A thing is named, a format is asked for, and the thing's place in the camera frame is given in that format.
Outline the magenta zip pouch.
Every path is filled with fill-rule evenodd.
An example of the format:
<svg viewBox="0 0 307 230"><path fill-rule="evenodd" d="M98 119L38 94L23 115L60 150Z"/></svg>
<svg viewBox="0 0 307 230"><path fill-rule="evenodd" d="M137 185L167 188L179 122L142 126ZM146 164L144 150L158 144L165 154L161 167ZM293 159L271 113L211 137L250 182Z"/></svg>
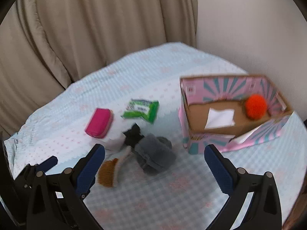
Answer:
<svg viewBox="0 0 307 230"><path fill-rule="evenodd" d="M85 133L93 138L104 138L113 121L113 111L107 108L96 108L89 123L85 128Z"/></svg>

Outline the orange pompom ball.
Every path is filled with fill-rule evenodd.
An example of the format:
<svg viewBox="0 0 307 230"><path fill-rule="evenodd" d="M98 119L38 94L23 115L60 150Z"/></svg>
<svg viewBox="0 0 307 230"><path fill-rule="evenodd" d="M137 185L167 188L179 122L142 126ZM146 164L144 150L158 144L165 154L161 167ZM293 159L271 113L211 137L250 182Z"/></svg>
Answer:
<svg viewBox="0 0 307 230"><path fill-rule="evenodd" d="M246 116L252 120L261 119L267 111L266 100L259 94L253 94L248 99L246 99L244 107Z"/></svg>

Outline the beige curtain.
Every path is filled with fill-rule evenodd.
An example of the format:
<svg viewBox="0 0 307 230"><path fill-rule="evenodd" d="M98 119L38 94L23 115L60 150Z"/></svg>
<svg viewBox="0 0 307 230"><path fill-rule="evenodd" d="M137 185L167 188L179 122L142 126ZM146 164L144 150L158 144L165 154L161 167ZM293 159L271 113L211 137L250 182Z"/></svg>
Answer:
<svg viewBox="0 0 307 230"><path fill-rule="evenodd" d="M1 132L121 57L196 46L198 0L12 0L1 22Z"/></svg>

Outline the black fabric scrunchie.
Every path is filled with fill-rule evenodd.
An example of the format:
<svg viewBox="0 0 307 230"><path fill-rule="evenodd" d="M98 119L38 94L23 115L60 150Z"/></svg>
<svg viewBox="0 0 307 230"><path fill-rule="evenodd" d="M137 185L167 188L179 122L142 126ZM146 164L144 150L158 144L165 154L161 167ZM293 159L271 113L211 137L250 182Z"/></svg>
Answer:
<svg viewBox="0 0 307 230"><path fill-rule="evenodd" d="M133 124L131 129L123 133L125 135L124 144L130 146L133 149L135 146L144 138L144 135L141 134L140 127L138 124Z"/></svg>

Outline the pink cardboard box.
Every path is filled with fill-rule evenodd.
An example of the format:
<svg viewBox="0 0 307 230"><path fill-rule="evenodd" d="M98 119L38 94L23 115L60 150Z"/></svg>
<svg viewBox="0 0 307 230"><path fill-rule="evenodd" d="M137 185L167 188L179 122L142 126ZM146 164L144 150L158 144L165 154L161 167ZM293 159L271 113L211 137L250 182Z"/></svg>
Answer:
<svg viewBox="0 0 307 230"><path fill-rule="evenodd" d="M229 152L274 140L293 112L265 75L183 76L180 89L178 117L192 155L209 144Z"/></svg>

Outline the grey fluffy sock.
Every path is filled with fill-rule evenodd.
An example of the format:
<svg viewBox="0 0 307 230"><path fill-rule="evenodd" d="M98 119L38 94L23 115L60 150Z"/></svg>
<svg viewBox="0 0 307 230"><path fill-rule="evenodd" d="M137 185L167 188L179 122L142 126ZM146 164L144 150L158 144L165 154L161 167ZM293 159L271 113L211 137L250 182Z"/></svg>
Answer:
<svg viewBox="0 0 307 230"><path fill-rule="evenodd" d="M136 160L149 176L168 170L176 160L172 143L165 137L149 134L135 146Z"/></svg>

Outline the white cloth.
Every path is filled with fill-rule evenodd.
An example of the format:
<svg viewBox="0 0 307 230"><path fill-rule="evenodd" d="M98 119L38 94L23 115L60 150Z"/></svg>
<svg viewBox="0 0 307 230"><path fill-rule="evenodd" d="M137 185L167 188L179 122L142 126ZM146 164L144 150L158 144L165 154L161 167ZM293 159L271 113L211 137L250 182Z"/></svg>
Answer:
<svg viewBox="0 0 307 230"><path fill-rule="evenodd" d="M217 129L234 126L234 113L234 109L215 110L213 108L209 108L205 129Z"/></svg>

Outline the light blue patterned bedsheet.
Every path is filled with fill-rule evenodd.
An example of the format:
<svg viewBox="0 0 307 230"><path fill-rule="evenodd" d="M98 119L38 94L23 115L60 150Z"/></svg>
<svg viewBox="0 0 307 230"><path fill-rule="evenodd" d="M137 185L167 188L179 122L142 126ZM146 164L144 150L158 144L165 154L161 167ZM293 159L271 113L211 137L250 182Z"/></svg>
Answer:
<svg viewBox="0 0 307 230"><path fill-rule="evenodd" d="M180 77L196 74L243 74L239 67L182 43L167 43L132 53L72 84L36 110L5 141L10 168L17 176L27 164L56 156L51 170L73 166L98 142L85 133L96 108L109 108L114 139L134 124L143 135L167 138L175 163L154 174L135 155L119 172L119 184L96 184L85 199L104 229L206 229L227 200L203 154L183 146L178 108Z"/></svg>

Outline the green wet wipes pack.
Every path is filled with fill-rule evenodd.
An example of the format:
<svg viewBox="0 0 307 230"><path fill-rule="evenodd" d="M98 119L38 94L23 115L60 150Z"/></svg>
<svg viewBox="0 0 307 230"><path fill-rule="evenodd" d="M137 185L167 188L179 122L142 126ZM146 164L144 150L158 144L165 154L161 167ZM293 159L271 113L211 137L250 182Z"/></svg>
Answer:
<svg viewBox="0 0 307 230"><path fill-rule="evenodd" d="M131 99L121 117L123 119L141 118L153 124L157 117L158 109L158 100Z"/></svg>

